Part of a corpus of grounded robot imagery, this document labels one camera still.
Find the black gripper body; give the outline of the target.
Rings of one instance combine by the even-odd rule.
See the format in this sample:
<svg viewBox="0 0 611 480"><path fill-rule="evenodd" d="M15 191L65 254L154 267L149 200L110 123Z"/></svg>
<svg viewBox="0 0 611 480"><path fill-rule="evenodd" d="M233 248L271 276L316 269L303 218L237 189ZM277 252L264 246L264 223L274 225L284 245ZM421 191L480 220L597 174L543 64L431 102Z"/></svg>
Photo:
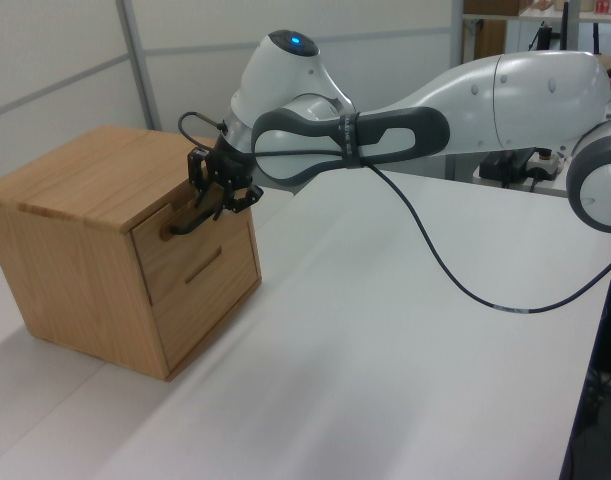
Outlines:
<svg viewBox="0 0 611 480"><path fill-rule="evenodd" d="M208 178L225 188L247 188L253 183L254 156L234 149L227 141L217 141L206 160Z"/></svg>

